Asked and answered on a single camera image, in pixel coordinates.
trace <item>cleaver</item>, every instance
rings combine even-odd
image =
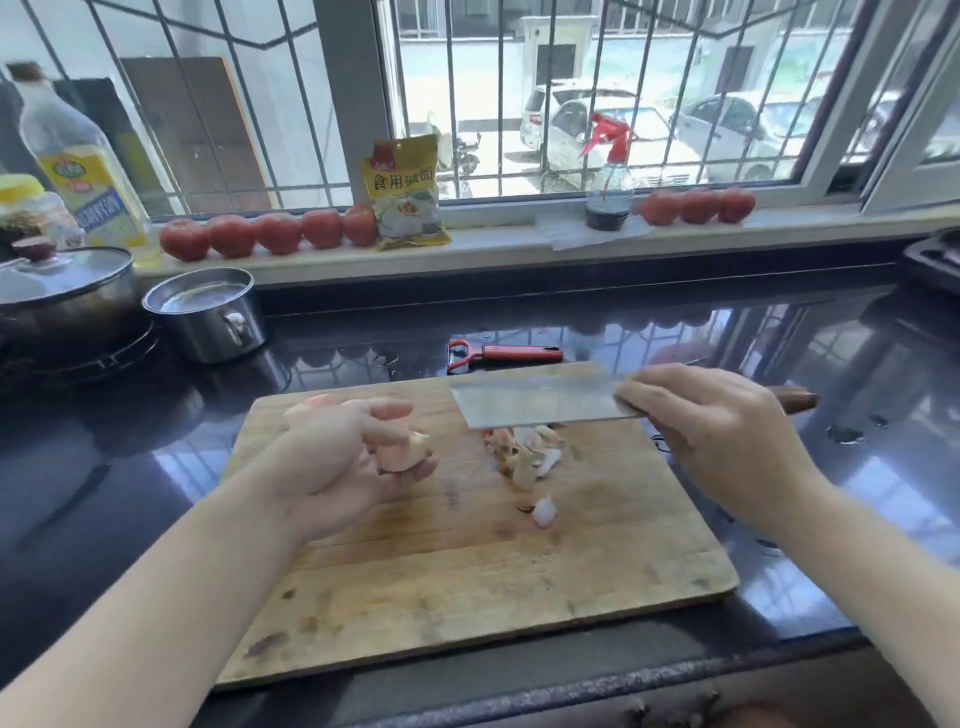
[[[613,394],[622,380],[605,375],[486,375],[450,382],[450,392],[470,429],[644,417]],[[819,399],[801,387],[770,389],[788,415],[812,409]]]

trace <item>cutting board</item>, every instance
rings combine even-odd
[[[561,364],[512,375],[590,373]],[[489,376],[485,374],[470,376]],[[316,392],[257,400],[225,477],[286,429]],[[737,575],[638,420],[569,425],[569,447],[535,493],[516,489],[467,429],[448,379],[337,390],[416,404],[433,476],[348,530],[309,544],[267,597],[218,685],[382,661],[454,645],[716,598]],[[517,510],[551,494],[547,529]]]

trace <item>left hand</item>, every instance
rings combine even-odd
[[[436,470],[437,459],[429,456],[406,473],[377,471],[371,451],[407,442],[410,430],[391,420],[411,411],[410,402],[387,398],[318,410],[308,424],[274,440],[229,483],[279,505],[301,541],[331,536]]]

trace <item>pot handle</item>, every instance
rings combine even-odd
[[[247,319],[244,318],[244,315],[240,313],[240,311],[232,309],[229,311],[221,311],[220,315],[227,325],[227,333],[230,335],[233,343],[238,347],[244,346],[246,343],[244,340],[250,335],[250,328],[247,326]]]

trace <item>black countertop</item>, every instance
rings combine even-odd
[[[275,316],[270,344],[225,366],[193,369],[160,346],[97,384],[57,391],[7,381],[0,684],[216,486],[254,399],[443,376],[447,342],[460,336],[556,344],[611,372],[707,357],[818,392],[820,406],[795,418],[817,464],[958,563],[958,323],[960,304],[876,265]],[[862,441],[841,444],[855,434],[842,428]],[[196,724],[449,728],[863,644],[776,544],[679,475],[739,571],[725,601],[222,692]]]

